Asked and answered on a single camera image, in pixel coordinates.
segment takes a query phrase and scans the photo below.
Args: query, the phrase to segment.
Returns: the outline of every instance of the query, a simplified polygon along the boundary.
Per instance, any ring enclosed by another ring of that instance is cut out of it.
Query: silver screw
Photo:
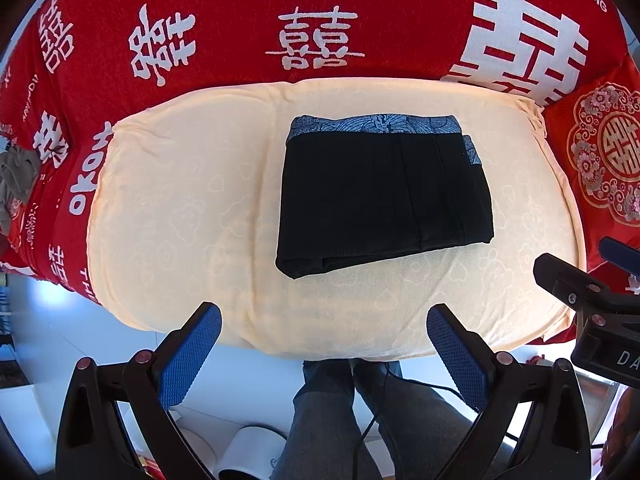
[[[83,357],[76,363],[76,368],[78,370],[86,370],[89,366],[91,366],[91,358]]]
[[[498,352],[495,358],[501,365],[510,365],[513,363],[513,356],[508,352]]]
[[[563,372],[568,372],[571,370],[571,363],[567,359],[558,359],[558,367]]]
[[[143,364],[148,363],[149,361],[151,361],[152,357],[153,357],[153,352],[151,350],[141,350],[140,352],[138,352],[136,354],[134,359],[136,360],[136,362],[138,364],[143,365]]]
[[[591,316],[591,320],[597,326],[605,326],[607,324],[607,320],[604,319],[600,314],[593,314],[593,316]]]

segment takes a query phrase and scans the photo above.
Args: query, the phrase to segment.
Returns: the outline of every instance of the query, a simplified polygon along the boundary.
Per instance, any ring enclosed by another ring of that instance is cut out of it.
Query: white cylindrical container
[[[269,480],[286,440],[267,430],[249,426],[238,431],[218,463],[218,478],[237,478],[244,473],[255,480]]]

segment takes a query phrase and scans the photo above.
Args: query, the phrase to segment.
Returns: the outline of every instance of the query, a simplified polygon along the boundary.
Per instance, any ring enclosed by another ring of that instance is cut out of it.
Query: white floor
[[[57,437],[66,388],[79,358],[88,355],[98,364],[124,362],[140,349],[154,349],[164,337],[129,328],[102,307],[50,283],[10,276],[8,285],[17,359],[34,384],[53,438]],[[524,347],[514,354],[520,361],[538,353],[557,358],[568,355],[571,346]],[[404,361],[402,369],[408,378],[453,386],[438,357]],[[199,434],[220,457],[243,426],[267,426],[287,433],[293,417],[291,401],[302,384],[301,361],[215,346],[178,407],[182,414],[178,425]],[[453,395],[443,395],[465,415],[473,416]],[[372,415],[360,397],[354,412],[360,427],[366,427]],[[518,414],[512,433],[519,433],[524,415],[524,411]],[[374,428],[372,440],[376,437]],[[385,456],[377,458],[388,463]]]

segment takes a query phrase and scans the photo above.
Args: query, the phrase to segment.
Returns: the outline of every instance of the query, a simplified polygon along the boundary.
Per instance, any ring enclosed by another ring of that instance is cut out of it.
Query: gray pants
[[[353,375],[347,360],[305,362],[303,371],[305,385],[293,400],[293,425],[271,480],[351,480],[354,448],[361,437],[352,410],[354,387],[378,414],[397,480],[435,478],[471,427],[432,388],[404,380],[398,361],[358,360]],[[487,479],[504,471],[512,450],[502,445]],[[357,478],[381,479],[364,444]]]

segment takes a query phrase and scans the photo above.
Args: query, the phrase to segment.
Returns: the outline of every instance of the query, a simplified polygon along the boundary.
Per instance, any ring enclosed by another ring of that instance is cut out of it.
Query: gray fabric
[[[351,480],[353,449],[360,438],[353,412],[350,368],[339,360],[305,363],[305,386],[297,394],[289,439],[271,480]],[[471,422],[432,388],[402,378],[399,362],[359,361],[355,386],[373,413],[380,411],[380,434],[396,468],[396,480],[430,480],[462,442]],[[513,449],[503,444],[486,479],[507,466]],[[361,446],[358,480],[380,480]]]
[[[11,227],[12,199],[15,197],[23,204],[29,201],[41,164],[34,150],[11,146],[0,153],[0,230],[5,236]]]

